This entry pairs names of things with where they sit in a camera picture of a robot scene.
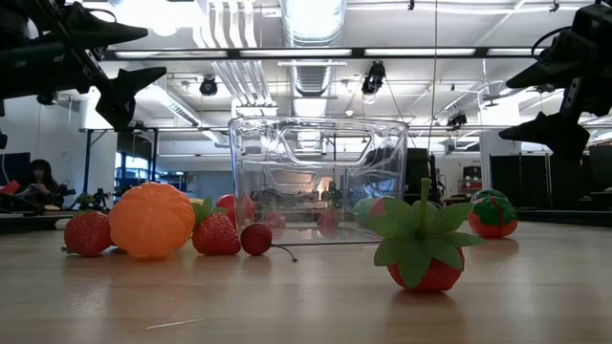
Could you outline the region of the dark red toy cherry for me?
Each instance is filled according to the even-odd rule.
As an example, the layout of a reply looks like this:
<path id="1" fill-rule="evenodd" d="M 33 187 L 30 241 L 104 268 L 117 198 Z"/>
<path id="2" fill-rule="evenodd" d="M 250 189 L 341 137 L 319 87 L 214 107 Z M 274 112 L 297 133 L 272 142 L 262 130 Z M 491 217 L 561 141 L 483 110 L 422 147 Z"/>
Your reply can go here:
<path id="1" fill-rule="evenodd" d="M 296 263 L 298 259 L 286 248 L 273 243 L 272 229 L 263 223 L 253 223 L 245 227 L 240 235 L 240 243 L 251 256 L 260 256 L 266 253 L 271 247 L 276 247 L 286 251 L 291 260 Z"/>

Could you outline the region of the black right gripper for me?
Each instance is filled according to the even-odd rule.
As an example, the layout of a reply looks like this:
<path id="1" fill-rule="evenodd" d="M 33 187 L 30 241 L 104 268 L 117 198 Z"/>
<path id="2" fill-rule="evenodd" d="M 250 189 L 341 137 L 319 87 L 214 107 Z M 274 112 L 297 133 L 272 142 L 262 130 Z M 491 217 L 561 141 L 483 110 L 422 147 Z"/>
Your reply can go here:
<path id="1" fill-rule="evenodd" d="M 555 155 L 578 160 L 590 134 L 567 118 L 579 118 L 582 113 L 600 118 L 612 109 L 612 26 L 590 26 L 585 33 L 564 27 L 555 42 L 506 85 L 516 89 L 564 80 L 559 114 L 539 112 L 535 119 L 506 128 L 498 136 L 543 144 Z"/>

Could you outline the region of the black metal background frame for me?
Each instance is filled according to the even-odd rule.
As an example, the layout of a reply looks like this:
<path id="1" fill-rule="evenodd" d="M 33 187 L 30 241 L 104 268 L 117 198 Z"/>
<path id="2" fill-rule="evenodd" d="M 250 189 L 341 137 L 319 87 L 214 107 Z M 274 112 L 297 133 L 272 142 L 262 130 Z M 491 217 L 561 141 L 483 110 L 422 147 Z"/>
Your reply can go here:
<path id="1" fill-rule="evenodd" d="M 91 161 L 91 149 L 93 145 L 101 139 L 106 133 L 131 133 L 133 135 L 137 133 L 144 132 L 153 132 L 153 145 L 152 145 L 152 161 L 150 163 L 150 171 L 149 177 L 151 182 L 156 181 L 155 173 L 157 167 L 157 156 L 158 156 L 158 145 L 160 138 L 160 128 L 157 127 L 145 127 L 145 126 L 136 126 L 136 127 L 123 127 L 123 128 L 102 128 L 102 129 L 91 129 L 91 128 L 81 128 L 80 132 L 86 134 L 86 149 L 85 149 L 85 163 L 84 163 L 84 179 L 83 179 L 83 187 L 81 196 L 84 196 L 88 193 L 88 185 L 89 185 L 89 174 L 90 174 L 90 161 Z"/>

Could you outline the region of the black overhead light bar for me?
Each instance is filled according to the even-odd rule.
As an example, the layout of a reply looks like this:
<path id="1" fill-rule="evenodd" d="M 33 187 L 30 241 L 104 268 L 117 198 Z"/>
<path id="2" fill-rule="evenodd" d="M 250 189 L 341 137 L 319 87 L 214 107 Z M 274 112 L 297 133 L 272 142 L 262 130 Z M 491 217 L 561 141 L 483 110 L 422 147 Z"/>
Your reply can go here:
<path id="1" fill-rule="evenodd" d="M 367 56 L 364 54 L 365 49 L 403 49 L 403 48 L 421 48 L 421 47 L 401 47 L 401 48 L 364 48 L 364 47 L 340 47 L 340 48 L 246 48 L 246 49 L 235 49 L 235 48 L 226 48 L 226 49 L 159 49 L 159 50 L 107 50 L 103 53 L 104 59 L 109 61 L 152 61 L 152 60 L 160 60 L 160 61 L 204 61 L 204 60 L 282 60 L 282 59 L 430 59 L 430 58 L 443 58 L 443 59 L 468 59 L 468 58 L 532 58 L 542 51 L 544 48 L 538 47 L 532 49 L 531 47 L 438 47 L 438 48 L 474 48 L 476 52 L 473 55 L 463 55 L 463 56 L 440 56 L 440 55 L 425 55 L 425 56 Z M 532 50 L 531 56 L 488 56 L 487 52 L 490 48 L 530 48 Z M 296 50 L 296 49 L 351 49 L 352 54 L 350 56 L 336 56 L 336 57 L 241 57 L 239 55 L 240 50 L 264 50 L 264 49 L 272 49 L 272 50 Z M 114 52 L 125 52 L 125 51 L 225 51 L 227 53 L 226 57 L 222 58 L 118 58 L 114 55 Z"/>

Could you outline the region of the black tripod equipment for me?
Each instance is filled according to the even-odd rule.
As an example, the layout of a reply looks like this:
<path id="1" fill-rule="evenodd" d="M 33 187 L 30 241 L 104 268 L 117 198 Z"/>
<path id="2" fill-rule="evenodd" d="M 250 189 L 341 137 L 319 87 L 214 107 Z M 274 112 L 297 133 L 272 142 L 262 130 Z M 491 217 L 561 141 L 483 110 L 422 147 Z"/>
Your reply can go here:
<path id="1" fill-rule="evenodd" d="M 107 201 L 110 198 L 110 193 L 105 193 L 102 188 L 98 188 L 93 194 L 87 192 L 81 193 L 71 205 L 71 208 L 74 208 L 77 205 L 78 209 L 82 211 L 95 210 L 105 212 L 109 210 Z"/>

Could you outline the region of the red toy apple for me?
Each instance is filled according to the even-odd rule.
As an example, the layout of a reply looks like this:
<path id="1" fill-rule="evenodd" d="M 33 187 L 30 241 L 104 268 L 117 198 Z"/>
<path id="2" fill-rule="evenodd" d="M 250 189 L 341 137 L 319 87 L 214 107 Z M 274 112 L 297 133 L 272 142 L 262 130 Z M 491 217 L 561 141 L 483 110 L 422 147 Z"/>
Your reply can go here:
<path id="1" fill-rule="evenodd" d="M 240 196 L 235 200 L 233 194 L 223 195 L 216 203 L 217 207 L 224 208 L 234 228 L 254 222 L 255 205 L 248 196 Z"/>

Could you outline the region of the red fabric fruit green calyx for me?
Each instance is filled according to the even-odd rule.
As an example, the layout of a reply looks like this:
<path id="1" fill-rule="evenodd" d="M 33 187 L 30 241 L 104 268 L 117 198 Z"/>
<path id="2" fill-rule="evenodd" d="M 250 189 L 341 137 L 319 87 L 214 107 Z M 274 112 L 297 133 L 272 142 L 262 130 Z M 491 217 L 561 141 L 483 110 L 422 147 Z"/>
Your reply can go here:
<path id="1" fill-rule="evenodd" d="M 428 201 L 431 179 L 421 179 L 420 199 L 413 204 L 395 199 L 385 214 L 370 218 L 366 228 L 382 237 L 374 265 L 385 267 L 391 278 L 412 292 L 444 292 L 459 280 L 465 268 L 465 247 L 484 240 L 461 232 L 472 204 L 438 207 Z"/>

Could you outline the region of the black computer monitor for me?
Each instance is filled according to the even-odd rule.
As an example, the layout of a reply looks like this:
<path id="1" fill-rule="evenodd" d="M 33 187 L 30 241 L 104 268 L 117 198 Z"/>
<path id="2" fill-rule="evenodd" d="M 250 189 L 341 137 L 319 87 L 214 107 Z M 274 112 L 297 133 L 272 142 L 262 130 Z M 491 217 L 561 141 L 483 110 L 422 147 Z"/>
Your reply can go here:
<path id="1" fill-rule="evenodd" d="M 0 186 L 12 181 L 24 184 L 31 173 L 30 153 L 0 154 Z"/>
<path id="2" fill-rule="evenodd" d="M 591 190 L 603 192 L 612 187 L 612 145 L 591 146 L 589 156 Z"/>
<path id="3" fill-rule="evenodd" d="M 429 155 L 425 148 L 408 148 L 406 151 L 405 192 L 404 200 L 413 204 L 420 199 L 421 179 L 431 179 L 428 200 L 440 203 L 440 192 L 437 186 L 435 157 Z"/>

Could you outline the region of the clear plastic storage container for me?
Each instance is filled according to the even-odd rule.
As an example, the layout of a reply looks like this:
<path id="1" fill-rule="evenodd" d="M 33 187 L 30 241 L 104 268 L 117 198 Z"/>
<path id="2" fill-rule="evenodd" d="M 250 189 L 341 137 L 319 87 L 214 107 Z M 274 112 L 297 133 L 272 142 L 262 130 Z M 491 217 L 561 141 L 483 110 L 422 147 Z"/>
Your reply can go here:
<path id="1" fill-rule="evenodd" d="M 283 214 L 286 228 L 272 229 L 278 245 L 376 243 L 378 236 L 355 222 L 354 205 L 404 195 L 409 128 L 402 122 L 236 118 L 229 138 L 235 200 L 251 198 L 253 223 L 263 223 L 269 211 Z M 319 228 L 320 213 L 330 207 L 338 226 Z"/>

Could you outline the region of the red toy strawberry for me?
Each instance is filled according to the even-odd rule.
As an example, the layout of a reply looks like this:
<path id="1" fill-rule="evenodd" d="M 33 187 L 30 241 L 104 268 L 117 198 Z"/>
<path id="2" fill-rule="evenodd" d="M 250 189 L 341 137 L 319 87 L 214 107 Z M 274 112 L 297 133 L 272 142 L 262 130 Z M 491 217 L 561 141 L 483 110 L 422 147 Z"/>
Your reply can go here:
<path id="1" fill-rule="evenodd" d="M 211 197 L 202 205 L 191 204 L 196 223 L 192 230 L 192 244 L 197 252 L 206 256 L 235 255 L 241 250 L 237 230 L 224 208 L 214 206 Z"/>
<path id="2" fill-rule="evenodd" d="M 72 218 L 64 229 L 64 246 L 67 254 L 94 258 L 113 245 L 108 216 L 90 211 Z"/>
<path id="3" fill-rule="evenodd" d="M 263 223 L 270 229 L 281 230 L 286 228 L 286 218 L 277 210 L 269 211 L 262 217 Z"/>
<path id="4" fill-rule="evenodd" d="M 336 228 L 338 223 L 338 211 L 333 207 L 324 209 L 317 220 L 319 228 Z"/>

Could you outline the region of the white ceiling pipe bundle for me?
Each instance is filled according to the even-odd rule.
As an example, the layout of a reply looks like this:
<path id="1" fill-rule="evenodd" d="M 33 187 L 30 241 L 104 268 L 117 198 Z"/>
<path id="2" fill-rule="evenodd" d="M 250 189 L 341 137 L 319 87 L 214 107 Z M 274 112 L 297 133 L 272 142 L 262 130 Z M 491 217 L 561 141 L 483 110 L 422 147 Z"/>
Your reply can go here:
<path id="1" fill-rule="evenodd" d="M 192 38 L 198 48 L 256 48 L 252 0 L 194 0 Z M 211 66 L 241 106 L 273 107 L 260 60 L 213 60 Z"/>

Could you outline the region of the silver ceiling air duct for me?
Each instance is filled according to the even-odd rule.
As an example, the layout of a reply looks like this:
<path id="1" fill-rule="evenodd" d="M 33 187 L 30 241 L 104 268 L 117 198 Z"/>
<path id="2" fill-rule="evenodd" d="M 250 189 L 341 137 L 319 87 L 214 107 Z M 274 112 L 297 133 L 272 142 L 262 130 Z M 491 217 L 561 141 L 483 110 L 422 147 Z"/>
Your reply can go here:
<path id="1" fill-rule="evenodd" d="M 340 42 L 346 0 L 280 0 L 284 44 L 290 48 L 329 48 Z M 330 86 L 334 68 L 292 67 L 295 92 L 320 97 Z"/>

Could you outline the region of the red toy tomato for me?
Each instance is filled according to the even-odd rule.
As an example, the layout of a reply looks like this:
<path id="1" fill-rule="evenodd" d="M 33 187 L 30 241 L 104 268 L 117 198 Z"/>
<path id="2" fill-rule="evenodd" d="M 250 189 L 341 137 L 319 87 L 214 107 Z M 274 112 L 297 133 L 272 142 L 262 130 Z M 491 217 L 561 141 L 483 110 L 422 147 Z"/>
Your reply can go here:
<path id="1" fill-rule="evenodd" d="M 472 231 L 482 238 L 503 238 L 515 232 L 518 218 L 505 198 L 487 196 L 477 200 L 468 215 Z"/>

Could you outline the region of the red tool cabinet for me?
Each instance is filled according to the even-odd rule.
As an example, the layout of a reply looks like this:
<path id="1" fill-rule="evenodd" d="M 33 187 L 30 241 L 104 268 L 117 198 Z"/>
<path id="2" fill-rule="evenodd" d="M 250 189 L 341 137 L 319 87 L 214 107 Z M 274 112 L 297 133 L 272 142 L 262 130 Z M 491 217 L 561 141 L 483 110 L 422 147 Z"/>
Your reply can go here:
<path id="1" fill-rule="evenodd" d="M 459 182 L 460 191 L 464 194 L 472 194 L 482 189 L 481 167 L 477 165 L 465 166 L 463 177 Z"/>

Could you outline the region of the black partition panels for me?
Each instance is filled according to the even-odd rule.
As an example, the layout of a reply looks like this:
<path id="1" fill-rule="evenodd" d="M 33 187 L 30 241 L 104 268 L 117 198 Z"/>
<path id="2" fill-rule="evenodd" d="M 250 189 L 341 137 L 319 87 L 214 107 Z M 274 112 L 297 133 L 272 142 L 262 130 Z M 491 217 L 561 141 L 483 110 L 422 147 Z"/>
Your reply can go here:
<path id="1" fill-rule="evenodd" d="M 514 207 L 574 209 L 587 193 L 579 161 L 556 155 L 490 156 L 492 188 Z"/>

